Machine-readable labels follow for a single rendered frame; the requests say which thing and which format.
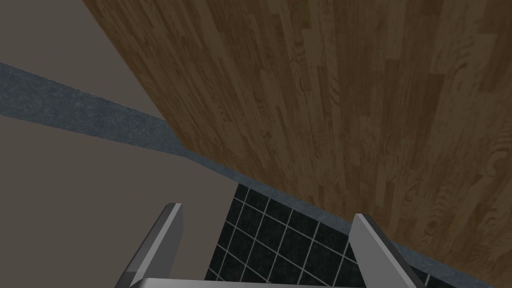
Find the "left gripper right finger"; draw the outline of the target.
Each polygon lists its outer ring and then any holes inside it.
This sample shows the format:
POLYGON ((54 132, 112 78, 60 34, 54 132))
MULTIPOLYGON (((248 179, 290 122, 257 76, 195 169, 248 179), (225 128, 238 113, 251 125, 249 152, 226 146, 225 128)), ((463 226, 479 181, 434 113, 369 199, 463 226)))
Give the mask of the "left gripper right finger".
POLYGON ((368 214, 354 215, 348 240, 366 288, 425 288, 368 214))

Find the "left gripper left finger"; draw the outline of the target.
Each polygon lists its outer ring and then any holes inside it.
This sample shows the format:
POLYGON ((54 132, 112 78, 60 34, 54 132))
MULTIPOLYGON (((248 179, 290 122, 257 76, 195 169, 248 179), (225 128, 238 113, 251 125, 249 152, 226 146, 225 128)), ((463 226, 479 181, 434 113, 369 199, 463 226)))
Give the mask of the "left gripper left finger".
POLYGON ((183 207, 168 203, 137 248, 115 288, 138 288, 143 279, 169 278, 184 231, 183 207))

